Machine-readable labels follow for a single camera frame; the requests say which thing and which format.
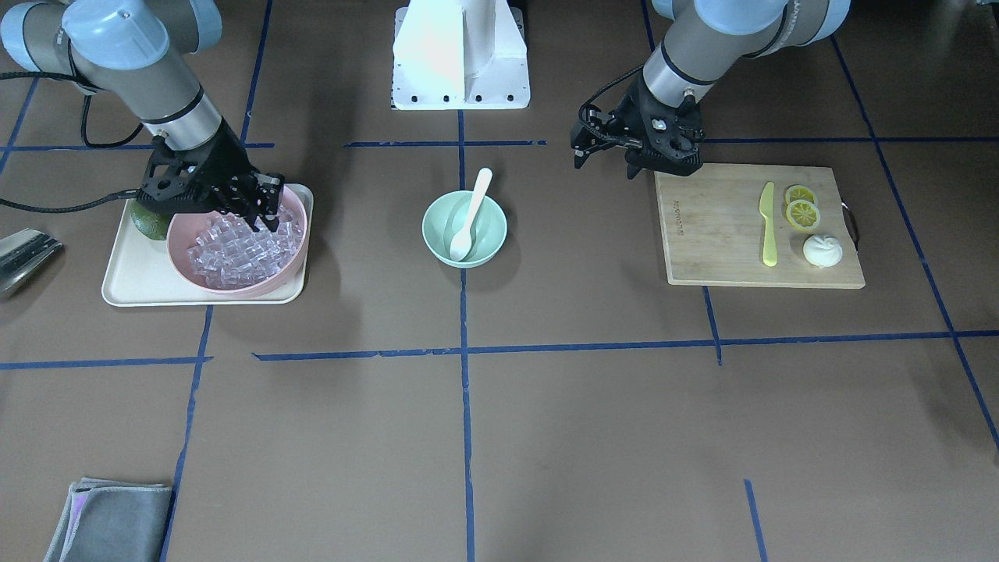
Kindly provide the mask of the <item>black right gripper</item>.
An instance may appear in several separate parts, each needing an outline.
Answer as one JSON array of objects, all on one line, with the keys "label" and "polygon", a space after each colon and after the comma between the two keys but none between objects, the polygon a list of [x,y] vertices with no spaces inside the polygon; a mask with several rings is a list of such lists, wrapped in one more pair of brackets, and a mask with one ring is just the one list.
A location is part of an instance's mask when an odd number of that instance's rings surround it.
[{"label": "black right gripper", "polygon": [[227,121],[202,145],[173,150],[153,137],[153,153],[140,185],[140,206],[158,215],[220,212],[259,216],[268,231],[279,227],[281,174],[258,173]]}]

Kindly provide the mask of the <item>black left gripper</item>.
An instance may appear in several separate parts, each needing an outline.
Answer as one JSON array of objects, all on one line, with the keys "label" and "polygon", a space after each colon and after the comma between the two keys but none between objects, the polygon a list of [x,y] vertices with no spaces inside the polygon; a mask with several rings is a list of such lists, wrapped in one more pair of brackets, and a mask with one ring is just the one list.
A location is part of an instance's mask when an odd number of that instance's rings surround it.
[{"label": "black left gripper", "polygon": [[681,96],[678,106],[660,102],[638,77],[617,106],[617,117],[588,117],[571,129],[574,169],[581,169],[589,156],[620,146],[627,140],[627,178],[640,171],[689,176],[702,167],[700,144],[704,140],[702,110],[692,93]]}]

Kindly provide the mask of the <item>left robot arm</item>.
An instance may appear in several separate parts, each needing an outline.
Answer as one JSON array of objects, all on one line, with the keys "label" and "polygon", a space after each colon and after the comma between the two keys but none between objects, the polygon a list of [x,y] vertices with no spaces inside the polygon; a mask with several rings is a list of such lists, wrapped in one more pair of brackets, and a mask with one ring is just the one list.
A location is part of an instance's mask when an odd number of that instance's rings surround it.
[{"label": "left robot arm", "polygon": [[670,19],[645,63],[620,76],[627,92],[608,112],[589,98],[571,129],[574,167],[624,149],[627,177],[689,176],[702,167],[702,99],[739,59],[821,41],[843,24],[848,1],[656,1]]}]

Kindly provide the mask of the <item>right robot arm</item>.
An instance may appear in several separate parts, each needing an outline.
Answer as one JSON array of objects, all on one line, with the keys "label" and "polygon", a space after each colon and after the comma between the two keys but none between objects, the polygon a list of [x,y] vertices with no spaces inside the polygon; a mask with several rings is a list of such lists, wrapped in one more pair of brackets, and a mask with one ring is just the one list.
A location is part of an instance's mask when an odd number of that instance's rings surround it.
[{"label": "right robot arm", "polygon": [[2,43],[24,76],[114,94],[152,135],[139,188],[121,193],[155,215],[218,212],[276,231],[284,178],[257,170],[184,59],[220,40],[213,1],[32,1],[2,17]]}]

